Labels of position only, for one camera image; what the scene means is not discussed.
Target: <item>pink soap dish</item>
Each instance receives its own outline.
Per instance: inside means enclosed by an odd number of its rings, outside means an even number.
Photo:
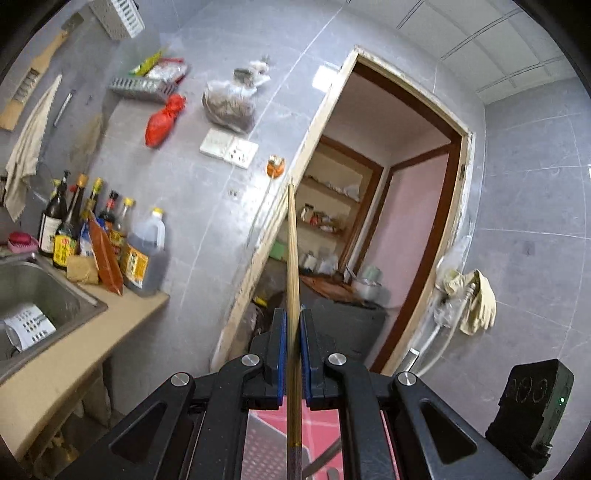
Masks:
[[[33,237],[31,237],[31,241],[27,244],[13,244],[9,240],[7,245],[13,254],[27,254],[29,252],[36,252],[39,249],[39,242]]]

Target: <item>plastic bag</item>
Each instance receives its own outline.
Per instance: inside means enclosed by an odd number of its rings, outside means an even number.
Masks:
[[[183,59],[160,59],[160,61],[146,73],[146,77],[154,80],[163,80],[167,83],[180,81],[187,74],[189,66]]]
[[[153,114],[146,127],[146,146],[158,147],[173,128],[174,121],[185,106],[185,97],[173,93],[168,97],[166,106]]]
[[[92,212],[88,219],[88,228],[100,280],[105,284],[107,290],[123,295],[123,275],[119,269],[113,245]]]
[[[246,134],[255,124],[255,87],[238,82],[208,82],[203,92],[205,115],[215,124]]]
[[[203,107],[209,120],[228,127],[239,134],[246,134],[255,124],[257,87],[271,80],[267,75],[269,61],[252,61],[247,68],[235,69],[234,79],[207,83],[203,92]]]

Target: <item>yellow bottle cap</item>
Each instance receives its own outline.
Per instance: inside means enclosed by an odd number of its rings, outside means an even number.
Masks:
[[[86,187],[86,184],[88,183],[88,175],[85,175],[84,173],[81,173],[78,176],[78,181],[76,182],[76,184],[79,187]]]

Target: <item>hanging towel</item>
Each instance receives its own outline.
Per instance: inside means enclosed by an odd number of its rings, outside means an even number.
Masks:
[[[480,270],[473,270],[466,275],[454,272],[446,277],[444,289],[451,297],[463,291],[469,283],[473,283],[476,290],[460,320],[460,330],[467,335],[474,335],[480,328],[488,330],[495,324],[496,298],[488,279]]]
[[[17,221],[25,209],[27,181],[29,177],[32,177],[37,172],[37,161],[47,126],[49,110],[60,82],[61,75],[58,75],[35,105],[8,160],[6,166],[8,179],[4,202],[13,222]]]

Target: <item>white cloth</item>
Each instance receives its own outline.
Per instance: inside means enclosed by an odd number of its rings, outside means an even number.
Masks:
[[[8,179],[4,205],[13,222],[17,221],[25,209],[27,180],[37,173],[37,161],[47,126],[49,110],[60,82],[61,75],[58,75],[35,105],[6,165]]]

